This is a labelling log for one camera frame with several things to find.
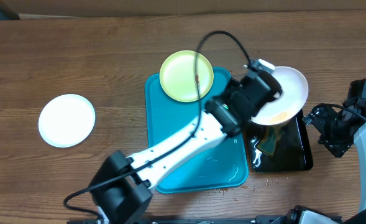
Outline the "pink white plate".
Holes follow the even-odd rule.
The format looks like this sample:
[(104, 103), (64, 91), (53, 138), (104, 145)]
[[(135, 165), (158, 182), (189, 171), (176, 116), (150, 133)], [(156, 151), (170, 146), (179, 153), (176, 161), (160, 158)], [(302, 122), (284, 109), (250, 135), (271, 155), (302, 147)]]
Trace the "pink white plate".
[(282, 124), (294, 117), (304, 106), (308, 98), (308, 82), (295, 68), (277, 66), (272, 76), (279, 82), (283, 93), (277, 100), (261, 108), (252, 122), (272, 126)]

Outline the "green yellow sponge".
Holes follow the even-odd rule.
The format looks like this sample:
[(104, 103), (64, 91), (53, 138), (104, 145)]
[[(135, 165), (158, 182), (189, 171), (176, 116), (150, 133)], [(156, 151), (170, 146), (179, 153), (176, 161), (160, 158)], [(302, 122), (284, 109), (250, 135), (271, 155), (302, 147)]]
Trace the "green yellow sponge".
[(272, 157), (275, 153), (277, 142), (283, 134), (283, 125), (266, 126), (255, 148), (265, 155)]

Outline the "green rimmed plate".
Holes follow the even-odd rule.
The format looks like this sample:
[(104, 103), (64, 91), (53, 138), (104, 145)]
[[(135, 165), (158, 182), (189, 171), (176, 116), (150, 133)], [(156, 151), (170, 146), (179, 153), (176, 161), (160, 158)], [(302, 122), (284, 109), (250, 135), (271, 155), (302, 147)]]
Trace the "green rimmed plate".
[(160, 68), (160, 84), (164, 92), (176, 101), (196, 101), (197, 80), (200, 97), (204, 97), (213, 85), (213, 68), (206, 57), (192, 50), (171, 54)]

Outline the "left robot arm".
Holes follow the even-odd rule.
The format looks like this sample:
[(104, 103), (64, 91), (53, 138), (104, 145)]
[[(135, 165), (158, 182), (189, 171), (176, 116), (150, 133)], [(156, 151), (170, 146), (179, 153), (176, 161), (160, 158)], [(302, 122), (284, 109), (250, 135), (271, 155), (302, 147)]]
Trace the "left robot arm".
[(184, 128), (128, 157), (121, 151), (108, 156), (89, 184), (98, 223), (134, 223), (165, 177), (197, 154), (240, 134), (264, 105), (281, 96), (274, 70), (262, 59), (250, 61), (248, 74), (240, 81), (230, 79)]

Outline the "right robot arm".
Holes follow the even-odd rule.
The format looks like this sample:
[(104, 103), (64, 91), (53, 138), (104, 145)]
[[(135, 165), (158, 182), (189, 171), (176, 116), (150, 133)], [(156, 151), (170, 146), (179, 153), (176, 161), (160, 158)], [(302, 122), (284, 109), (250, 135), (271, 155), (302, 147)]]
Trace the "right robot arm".
[(360, 206), (348, 223), (366, 223), (366, 79), (350, 83), (346, 100), (341, 105), (321, 103), (303, 118), (313, 125), (334, 157), (342, 157), (351, 146), (357, 148), (360, 169)]

